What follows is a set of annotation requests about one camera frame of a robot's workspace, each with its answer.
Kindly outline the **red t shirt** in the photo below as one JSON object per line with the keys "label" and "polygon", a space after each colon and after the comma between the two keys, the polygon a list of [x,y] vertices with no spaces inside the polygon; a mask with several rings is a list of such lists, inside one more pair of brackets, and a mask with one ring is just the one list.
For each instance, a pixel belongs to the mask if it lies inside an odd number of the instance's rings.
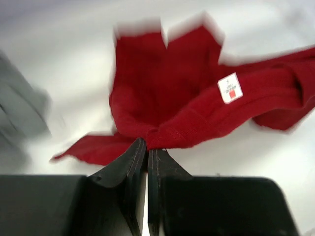
{"label": "red t shirt", "polygon": [[252,119],[286,131],[315,107],[314,47],[241,65],[219,64],[221,44],[201,24],[164,43],[161,29],[115,33],[111,136],[86,135],[62,154],[108,165],[137,139],[190,148]]}

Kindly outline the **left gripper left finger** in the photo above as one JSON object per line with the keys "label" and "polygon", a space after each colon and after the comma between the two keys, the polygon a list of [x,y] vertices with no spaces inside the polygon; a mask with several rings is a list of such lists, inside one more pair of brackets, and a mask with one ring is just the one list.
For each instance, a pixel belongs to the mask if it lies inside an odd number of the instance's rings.
{"label": "left gripper left finger", "polygon": [[137,138],[125,153],[89,177],[89,236],[142,235],[146,166],[146,142]]}

